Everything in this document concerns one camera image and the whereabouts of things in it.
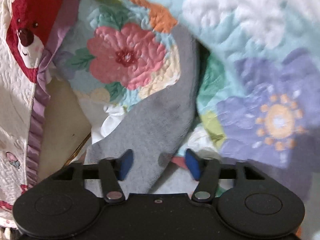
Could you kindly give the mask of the grey knit cardigan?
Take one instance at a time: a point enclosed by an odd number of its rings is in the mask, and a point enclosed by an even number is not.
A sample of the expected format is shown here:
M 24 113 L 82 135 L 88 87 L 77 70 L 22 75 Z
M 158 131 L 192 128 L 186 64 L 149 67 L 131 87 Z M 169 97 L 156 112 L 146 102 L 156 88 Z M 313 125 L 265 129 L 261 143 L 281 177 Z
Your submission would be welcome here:
M 171 34 L 178 47 L 179 80 L 140 101 L 105 139 L 89 146 L 85 163 L 119 157 L 126 150 L 134 153 L 127 178 L 120 183 L 124 194 L 148 193 L 180 148 L 195 116 L 199 80 L 199 44 L 180 24 Z

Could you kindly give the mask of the colourful floral quilt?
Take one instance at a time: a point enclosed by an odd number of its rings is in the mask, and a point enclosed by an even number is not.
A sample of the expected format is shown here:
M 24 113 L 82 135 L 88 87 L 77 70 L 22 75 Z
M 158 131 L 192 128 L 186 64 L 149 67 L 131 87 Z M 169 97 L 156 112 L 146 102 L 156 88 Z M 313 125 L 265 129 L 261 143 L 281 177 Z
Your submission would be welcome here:
M 319 172 L 319 0 L 80 0 L 54 64 L 91 124 L 91 146 L 179 80 L 178 24 L 199 44 L 195 116 L 150 192 L 193 189 L 169 172 L 189 148 L 247 161 L 307 199 Z

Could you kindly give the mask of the white quilt with red bears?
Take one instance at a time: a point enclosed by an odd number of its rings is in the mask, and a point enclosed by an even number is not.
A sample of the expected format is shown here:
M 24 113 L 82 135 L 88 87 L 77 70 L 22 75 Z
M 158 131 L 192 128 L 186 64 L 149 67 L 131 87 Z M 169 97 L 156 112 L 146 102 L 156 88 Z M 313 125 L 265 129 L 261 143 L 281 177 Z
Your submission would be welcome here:
M 1 227 L 37 183 L 49 67 L 75 24 L 79 0 L 1 0 Z

